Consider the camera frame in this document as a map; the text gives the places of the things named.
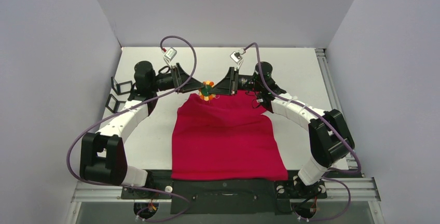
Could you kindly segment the orange yellow pompom brooch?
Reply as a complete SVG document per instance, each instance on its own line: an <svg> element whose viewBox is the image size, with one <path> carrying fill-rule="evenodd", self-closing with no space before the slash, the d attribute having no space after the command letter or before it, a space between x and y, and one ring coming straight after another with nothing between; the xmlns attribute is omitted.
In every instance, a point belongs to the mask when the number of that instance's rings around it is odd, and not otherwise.
<svg viewBox="0 0 440 224"><path fill-rule="evenodd" d="M215 99L216 94L212 93L213 87L214 87L213 81L209 81L209 80L204 81L202 83L202 87L199 89L199 97L205 102L209 102Z"/></svg>

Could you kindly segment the red t-shirt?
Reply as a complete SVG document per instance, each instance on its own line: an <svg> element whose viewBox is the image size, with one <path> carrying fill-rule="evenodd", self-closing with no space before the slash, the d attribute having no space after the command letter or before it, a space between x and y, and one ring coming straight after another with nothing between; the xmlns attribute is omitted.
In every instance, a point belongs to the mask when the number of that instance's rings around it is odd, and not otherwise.
<svg viewBox="0 0 440 224"><path fill-rule="evenodd" d="M286 180L272 122L254 102L244 92L208 102L191 94L177 110L172 178Z"/></svg>

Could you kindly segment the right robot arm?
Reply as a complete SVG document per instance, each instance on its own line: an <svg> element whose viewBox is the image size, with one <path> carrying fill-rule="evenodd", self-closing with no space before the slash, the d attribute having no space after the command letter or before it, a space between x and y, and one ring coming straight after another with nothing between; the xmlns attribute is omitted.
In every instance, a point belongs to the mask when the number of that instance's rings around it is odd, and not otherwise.
<svg viewBox="0 0 440 224"><path fill-rule="evenodd" d="M227 75L209 90L216 95L236 95L239 91L253 92L265 110L298 124L309 134L311 157L293 178L293 191L300 197L313 190L340 159L354 150L354 141L342 113L325 111L294 99L272 78L273 67L268 62L256 64L253 75L241 75L231 67Z"/></svg>

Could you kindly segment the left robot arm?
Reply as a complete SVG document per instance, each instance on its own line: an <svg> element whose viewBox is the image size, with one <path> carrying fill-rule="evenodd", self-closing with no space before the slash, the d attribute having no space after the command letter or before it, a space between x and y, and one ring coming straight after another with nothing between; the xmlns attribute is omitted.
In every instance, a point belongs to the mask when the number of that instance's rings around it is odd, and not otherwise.
<svg viewBox="0 0 440 224"><path fill-rule="evenodd" d="M198 90L203 83L187 74L179 63L168 73L156 73L149 61L134 67L135 83L118 116L97 132L81 139L80 177L83 180L114 186L134 186L142 198L155 191L150 171L129 166L124 143L138 125L151 115L158 102L159 91L177 90L186 93Z"/></svg>

